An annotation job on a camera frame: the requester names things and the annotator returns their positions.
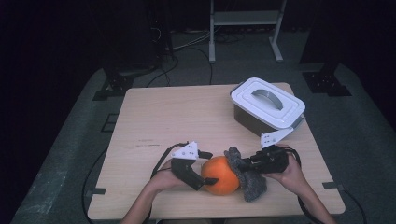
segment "container lid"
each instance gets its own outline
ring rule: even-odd
[[[275,129],[286,129],[300,118],[305,104],[286,91],[256,77],[231,92],[233,103]]]

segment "white plastic container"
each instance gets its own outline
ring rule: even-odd
[[[261,136],[297,126],[304,120],[305,104],[286,91],[256,77],[231,91],[234,117]]]

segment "gray fabric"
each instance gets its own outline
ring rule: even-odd
[[[242,191],[244,191],[244,198],[246,202],[253,202],[267,191],[266,179],[261,176],[257,171],[250,170],[241,172],[238,169],[240,164],[245,163],[241,159],[241,153],[236,147],[230,147],[228,151],[224,151],[231,169],[239,179]]]

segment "white bracket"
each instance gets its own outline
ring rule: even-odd
[[[198,159],[198,144],[196,142],[190,142],[188,145],[172,153],[172,158],[194,160]]]
[[[292,127],[289,127],[287,129],[282,129],[271,133],[262,133],[260,141],[262,148],[269,147],[278,143],[280,140],[288,136],[288,134],[292,133],[293,131],[294,129]]]

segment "dark background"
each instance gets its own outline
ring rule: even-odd
[[[112,48],[129,46],[116,62],[131,67],[161,57],[162,45],[152,46],[148,36],[150,26],[164,27],[163,4],[153,0],[144,5],[138,0],[111,1],[112,6],[105,0],[95,2],[99,6],[89,10],[84,1],[0,1],[0,217],[6,223],[88,79],[106,59],[118,57],[115,52],[120,51]],[[217,8],[230,4],[234,10],[278,7],[277,1],[216,3]],[[146,14],[127,13],[137,5]],[[168,6],[171,30],[208,28],[209,1],[170,0]],[[99,10],[109,7],[112,10]],[[301,63],[323,63],[336,57],[358,74],[393,127],[395,9],[389,0],[289,0],[282,25],[287,32],[311,29]],[[107,29],[106,22],[114,30]],[[122,25],[129,25],[130,32]]]

